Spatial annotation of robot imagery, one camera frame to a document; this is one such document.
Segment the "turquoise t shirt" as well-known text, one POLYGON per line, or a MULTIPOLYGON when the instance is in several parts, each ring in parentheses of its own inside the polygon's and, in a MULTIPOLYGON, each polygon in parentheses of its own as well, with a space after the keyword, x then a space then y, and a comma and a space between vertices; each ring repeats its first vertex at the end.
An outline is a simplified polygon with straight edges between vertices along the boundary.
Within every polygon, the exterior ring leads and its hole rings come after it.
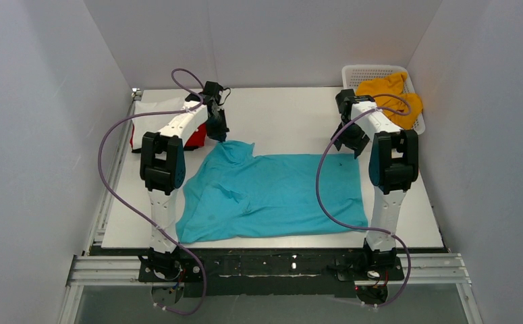
POLYGON ((360 170, 349 154, 255 155, 217 144, 183 187, 183 244, 346 232, 365 227, 360 170))

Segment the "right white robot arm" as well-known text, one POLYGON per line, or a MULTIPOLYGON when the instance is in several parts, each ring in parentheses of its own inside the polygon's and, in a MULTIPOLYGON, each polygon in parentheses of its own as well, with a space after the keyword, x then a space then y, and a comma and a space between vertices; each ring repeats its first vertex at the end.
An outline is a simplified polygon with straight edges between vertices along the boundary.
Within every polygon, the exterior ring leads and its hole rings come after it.
POLYGON ((418 179, 418 134, 393 123, 387 108, 370 95, 343 89, 335 97, 341 122, 331 141, 336 149, 345 146, 359 157, 371 143, 368 174, 374 187, 371 223, 364 239, 365 259, 371 269, 395 265, 393 234, 402 202, 418 179))

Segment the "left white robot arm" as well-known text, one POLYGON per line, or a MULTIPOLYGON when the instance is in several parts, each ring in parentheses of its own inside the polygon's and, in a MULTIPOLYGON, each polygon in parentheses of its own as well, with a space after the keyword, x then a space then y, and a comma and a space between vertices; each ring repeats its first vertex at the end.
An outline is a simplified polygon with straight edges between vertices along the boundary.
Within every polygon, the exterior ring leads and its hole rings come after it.
POLYGON ((184 145, 200 126, 217 142, 227 139, 229 128, 223 108, 225 87, 207 81, 201 92, 189 94, 176 115, 165 126, 142 136, 140 177, 148 190, 152 230, 150 247, 160 254, 171 254, 177 248, 175 229, 177 190, 186 178, 184 145))

